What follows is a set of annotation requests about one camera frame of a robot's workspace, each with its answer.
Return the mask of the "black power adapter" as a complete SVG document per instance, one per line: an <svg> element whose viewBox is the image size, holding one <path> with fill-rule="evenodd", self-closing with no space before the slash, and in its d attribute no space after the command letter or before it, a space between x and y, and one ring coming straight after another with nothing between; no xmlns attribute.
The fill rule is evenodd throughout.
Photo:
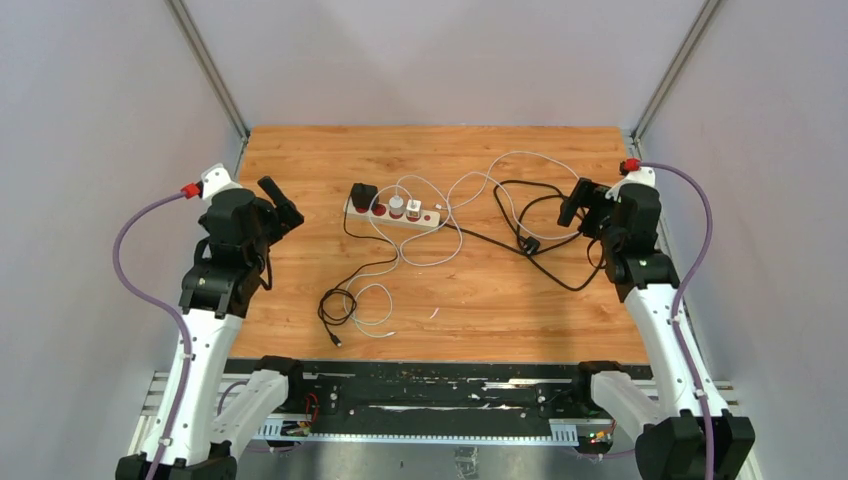
<svg viewBox="0 0 848 480"><path fill-rule="evenodd" d="M350 191L350 200L357 212L372 211L379 205L378 188L371 184L354 183Z"/></svg>

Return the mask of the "white round charger plug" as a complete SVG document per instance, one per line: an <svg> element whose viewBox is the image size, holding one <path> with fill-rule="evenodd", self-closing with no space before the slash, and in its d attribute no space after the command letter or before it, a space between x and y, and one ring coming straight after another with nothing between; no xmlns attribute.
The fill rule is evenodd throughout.
<svg viewBox="0 0 848 480"><path fill-rule="evenodd" d="M387 210L392 218L402 218L405 216L406 202L400 195L393 195L388 203Z"/></svg>

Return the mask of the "white square charger plug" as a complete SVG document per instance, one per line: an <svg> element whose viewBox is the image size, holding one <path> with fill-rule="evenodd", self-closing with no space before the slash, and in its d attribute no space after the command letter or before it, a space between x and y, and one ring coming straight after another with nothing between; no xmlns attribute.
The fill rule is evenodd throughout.
<svg viewBox="0 0 848 480"><path fill-rule="evenodd" d="M406 218L413 222L419 221L421 219L421 207L420 200L409 199L406 204Z"/></svg>

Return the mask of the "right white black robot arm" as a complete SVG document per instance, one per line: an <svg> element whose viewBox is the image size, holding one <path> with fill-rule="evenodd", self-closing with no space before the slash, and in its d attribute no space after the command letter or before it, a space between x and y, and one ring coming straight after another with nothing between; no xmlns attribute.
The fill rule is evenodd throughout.
<svg viewBox="0 0 848 480"><path fill-rule="evenodd" d="M604 270L648 353L658 398L652 400L611 363L582 366L571 390L584 417L608 413L634 442L643 479L737 479L756 434L749 418L731 413L702 360L681 308L683 286L671 258L657 246L659 192L650 184L614 187L578 180L560 208L568 226L600 243Z"/></svg>

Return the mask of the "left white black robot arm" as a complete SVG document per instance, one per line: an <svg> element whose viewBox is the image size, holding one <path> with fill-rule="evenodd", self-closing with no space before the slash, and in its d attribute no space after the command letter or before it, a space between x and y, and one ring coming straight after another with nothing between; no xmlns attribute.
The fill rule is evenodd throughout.
<svg viewBox="0 0 848 480"><path fill-rule="evenodd" d="M240 457L272 411L293 413L305 403L302 364L265 356L235 399L222 411L214 405L250 301L257 289L272 287L270 249L304 222L271 177L258 185L263 198L214 168L200 181L143 207L119 230L112 250L119 281L170 315L179 337L155 423L141 450L118 461L118 479L233 479ZM120 262L122 242L144 215L195 196L208 205L198 220L207 235L195 247L178 305L171 306L129 281Z"/></svg>

